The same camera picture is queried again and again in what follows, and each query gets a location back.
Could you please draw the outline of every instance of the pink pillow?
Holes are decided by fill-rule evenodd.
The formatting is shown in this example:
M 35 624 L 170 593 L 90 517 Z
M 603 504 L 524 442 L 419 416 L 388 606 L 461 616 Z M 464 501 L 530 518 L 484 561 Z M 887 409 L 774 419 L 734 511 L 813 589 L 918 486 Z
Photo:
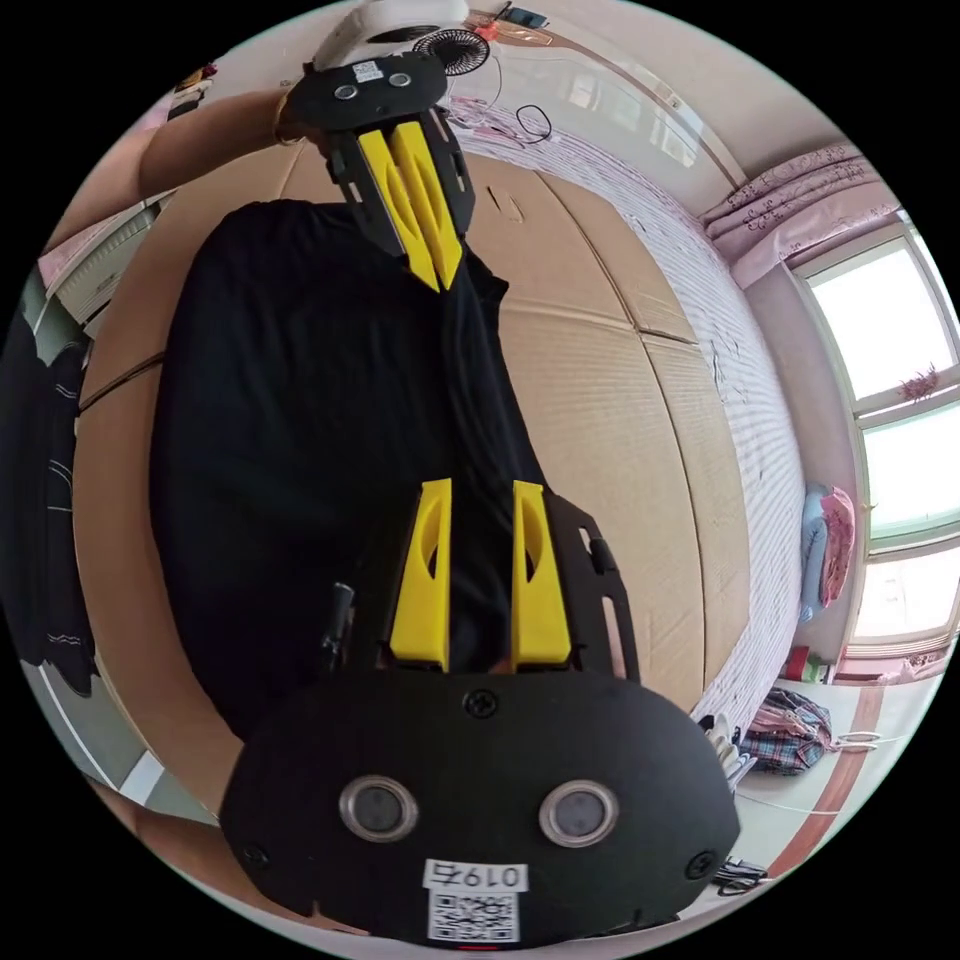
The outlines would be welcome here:
M 856 543 L 857 514 L 850 497 L 838 487 L 820 501 L 827 524 L 827 550 L 823 558 L 820 602 L 828 607 L 846 583 Z

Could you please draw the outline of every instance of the screw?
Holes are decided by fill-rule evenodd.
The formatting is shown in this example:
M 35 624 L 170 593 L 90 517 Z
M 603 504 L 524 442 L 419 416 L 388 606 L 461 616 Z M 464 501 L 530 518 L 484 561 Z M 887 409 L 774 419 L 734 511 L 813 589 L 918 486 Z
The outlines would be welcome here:
M 486 720 L 497 712 L 497 698 L 490 690 L 474 690 L 463 698 L 463 709 L 475 720 Z
M 686 875 L 688 880 L 702 880 L 716 863 L 717 855 L 712 850 L 698 853 L 688 864 Z
M 258 870 L 263 870 L 270 864 L 270 858 L 256 844 L 243 848 L 243 859 Z

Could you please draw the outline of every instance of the pink decoration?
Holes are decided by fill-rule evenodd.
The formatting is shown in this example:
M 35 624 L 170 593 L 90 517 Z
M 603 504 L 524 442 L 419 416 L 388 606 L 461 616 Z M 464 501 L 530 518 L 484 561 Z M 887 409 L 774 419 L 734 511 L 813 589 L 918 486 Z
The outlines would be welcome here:
M 918 373 L 912 380 L 901 383 L 900 396 L 904 400 L 922 400 L 929 397 L 937 387 L 940 386 L 940 374 L 931 363 L 930 369 L 926 373 Z

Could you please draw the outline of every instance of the red object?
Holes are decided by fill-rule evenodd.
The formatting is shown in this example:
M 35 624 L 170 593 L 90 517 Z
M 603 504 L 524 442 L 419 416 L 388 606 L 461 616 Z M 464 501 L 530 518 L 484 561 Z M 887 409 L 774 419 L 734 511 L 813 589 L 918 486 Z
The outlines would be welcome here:
M 473 32 L 477 34 L 478 37 L 483 37 L 487 43 L 493 43 L 493 41 L 497 39 L 497 25 L 495 22 L 474 27 Z
M 803 668 L 807 665 L 809 653 L 809 647 L 794 647 L 780 671 L 780 677 L 783 680 L 803 680 Z

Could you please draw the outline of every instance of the striped bedsheet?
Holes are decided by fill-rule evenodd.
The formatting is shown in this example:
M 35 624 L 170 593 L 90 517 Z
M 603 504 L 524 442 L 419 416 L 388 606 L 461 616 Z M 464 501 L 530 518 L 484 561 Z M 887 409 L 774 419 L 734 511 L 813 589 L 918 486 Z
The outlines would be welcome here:
M 453 98 L 450 111 L 454 120 L 480 123 L 472 130 L 455 126 L 465 151 L 563 177 L 610 201 L 656 259 L 697 334 L 740 464 L 750 620 L 693 715 L 723 712 L 745 728 L 776 680 L 797 625 L 804 480 L 773 361 L 743 293 L 699 223 L 620 160 L 567 134 L 524 144 L 512 113 L 474 101 Z

